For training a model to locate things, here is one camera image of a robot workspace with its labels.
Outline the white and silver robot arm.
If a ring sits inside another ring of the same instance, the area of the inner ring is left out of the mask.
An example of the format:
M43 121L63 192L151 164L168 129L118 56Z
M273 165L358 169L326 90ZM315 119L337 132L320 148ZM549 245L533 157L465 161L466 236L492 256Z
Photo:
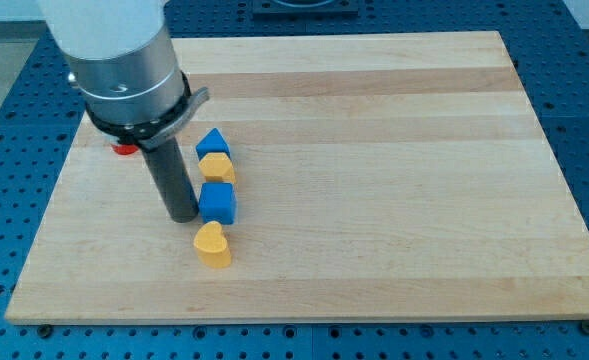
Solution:
M116 125L158 118L185 91L165 0L39 0L91 113Z

